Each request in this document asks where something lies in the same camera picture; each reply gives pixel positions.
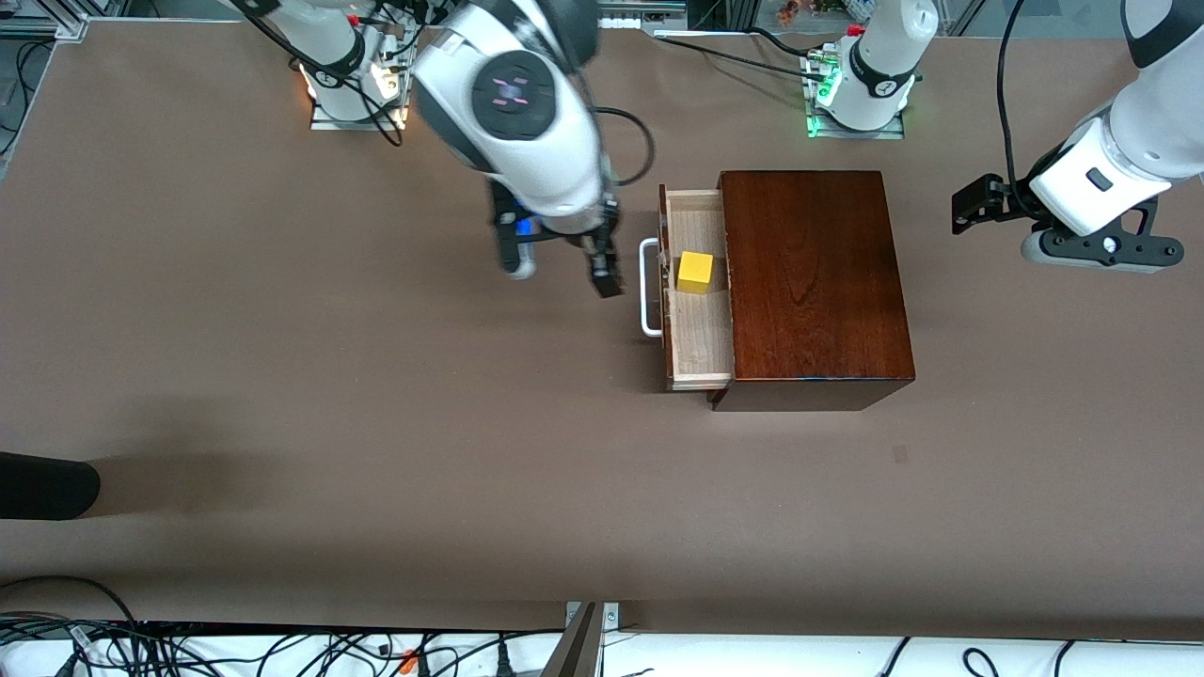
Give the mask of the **yellow cube block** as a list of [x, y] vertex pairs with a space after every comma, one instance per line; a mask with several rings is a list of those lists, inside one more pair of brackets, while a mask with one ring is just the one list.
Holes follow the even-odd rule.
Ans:
[[679, 294], [706, 295], [714, 292], [714, 275], [718, 258], [697, 251], [684, 251], [675, 259], [675, 292]]

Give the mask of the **wooden drawer with white handle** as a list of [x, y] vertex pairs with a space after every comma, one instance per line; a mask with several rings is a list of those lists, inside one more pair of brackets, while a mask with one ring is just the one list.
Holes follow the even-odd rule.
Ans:
[[[710, 258], [700, 292], [680, 292], [687, 257]], [[641, 330], [659, 338], [674, 392], [718, 392], [734, 379], [725, 205], [719, 189], [659, 187], [657, 235], [638, 245]]]

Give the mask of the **dark brown wooden cabinet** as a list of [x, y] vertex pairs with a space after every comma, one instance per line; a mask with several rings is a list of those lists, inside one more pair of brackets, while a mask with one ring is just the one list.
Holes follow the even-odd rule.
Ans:
[[734, 373], [718, 412], [862, 411], [916, 378], [884, 176], [730, 170]]

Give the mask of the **grey power strip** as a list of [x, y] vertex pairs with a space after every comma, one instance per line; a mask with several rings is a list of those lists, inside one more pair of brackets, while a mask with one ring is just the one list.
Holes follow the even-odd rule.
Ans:
[[598, 0], [598, 12], [603, 29], [689, 29], [687, 0]]

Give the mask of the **black rounded cylinder object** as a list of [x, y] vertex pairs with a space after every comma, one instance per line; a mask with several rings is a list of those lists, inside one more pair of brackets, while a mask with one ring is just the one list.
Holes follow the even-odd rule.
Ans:
[[73, 520], [100, 490], [102, 477], [88, 463], [0, 451], [0, 519]]

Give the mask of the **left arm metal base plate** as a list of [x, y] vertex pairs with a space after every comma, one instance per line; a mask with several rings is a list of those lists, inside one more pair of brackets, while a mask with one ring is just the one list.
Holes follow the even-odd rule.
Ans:
[[855, 130], [839, 124], [830, 111], [811, 106], [807, 108], [807, 133], [810, 139], [903, 140], [905, 130], [901, 113], [880, 129]]

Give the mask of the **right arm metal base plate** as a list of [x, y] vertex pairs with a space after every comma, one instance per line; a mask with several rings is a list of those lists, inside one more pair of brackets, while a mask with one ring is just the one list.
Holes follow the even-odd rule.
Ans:
[[391, 134], [402, 134], [405, 133], [405, 125], [407, 125], [409, 96], [403, 95], [395, 100], [395, 102], [386, 104], [386, 106], [377, 111], [373, 120], [366, 118], [354, 120], [335, 119], [326, 113], [320, 104], [317, 104], [313, 96], [309, 98], [309, 104], [312, 104], [309, 128], [313, 130], [356, 130], [356, 133], [380, 133], [380, 130], [386, 130], [386, 133]]

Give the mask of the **metal clamp bracket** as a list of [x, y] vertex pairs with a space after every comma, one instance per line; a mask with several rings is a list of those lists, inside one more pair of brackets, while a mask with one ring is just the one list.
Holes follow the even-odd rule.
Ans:
[[566, 630], [539, 677], [598, 677], [604, 635], [620, 622], [620, 604], [567, 604]]

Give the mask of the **aluminium frame rail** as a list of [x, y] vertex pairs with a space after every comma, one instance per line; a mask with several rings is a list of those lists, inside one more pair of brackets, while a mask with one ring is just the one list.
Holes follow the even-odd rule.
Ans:
[[47, 39], [48, 41], [78, 42], [87, 31], [89, 18], [76, 8], [55, 14], [13, 14], [0, 17], [0, 39]]

